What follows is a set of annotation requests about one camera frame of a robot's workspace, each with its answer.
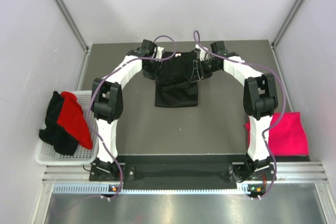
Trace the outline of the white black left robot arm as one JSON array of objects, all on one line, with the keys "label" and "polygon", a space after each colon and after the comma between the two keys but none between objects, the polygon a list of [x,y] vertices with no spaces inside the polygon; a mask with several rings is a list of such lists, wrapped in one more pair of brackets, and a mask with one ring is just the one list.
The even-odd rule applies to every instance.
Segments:
[{"label": "white black left robot arm", "polygon": [[141,47],[127,53],[110,74],[96,78],[92,83],[90,109],[98,127],[97,158],[106,162],[101,174],[107,180],[114,180],[119,174],[119,168],[113,162],[118,157],[117,124],[123,112],[123,88],[137,73],[145,69],[152,73],[161,62],[163,51],[163,47],[144,40]]}]

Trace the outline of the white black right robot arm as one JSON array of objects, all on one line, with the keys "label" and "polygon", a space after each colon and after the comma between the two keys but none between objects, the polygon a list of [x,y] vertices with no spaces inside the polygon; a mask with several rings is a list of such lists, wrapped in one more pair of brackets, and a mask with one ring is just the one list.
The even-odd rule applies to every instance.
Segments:
[{"label": "white black right robot arm", "polygon": [[245,174],[252,180],[264,174],[272,161],[269,149],[269,131],[278,107],[276,77],[273,73],[262,73],[253,68],[235,53],[228,53],[223,41],[211,44],[212,49],[199,42],[195,49],[199,57],[197,69],[203,71],[209,66],[210,72],[222,70],[243,86],[243,108],[250,123],[249,146]]}]

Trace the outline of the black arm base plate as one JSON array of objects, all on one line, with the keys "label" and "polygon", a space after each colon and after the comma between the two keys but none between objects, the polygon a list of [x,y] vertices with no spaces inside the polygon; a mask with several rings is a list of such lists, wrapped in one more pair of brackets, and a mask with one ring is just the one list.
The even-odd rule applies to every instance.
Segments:
[{"label": "black arm base plate", "polygon": [[130,190],[234,189],[249,180],[270,182],[274,161],[260,171],[247,166],[246,154],[120,155],[115,163],[96,158],[91,182],[122,182]]}]

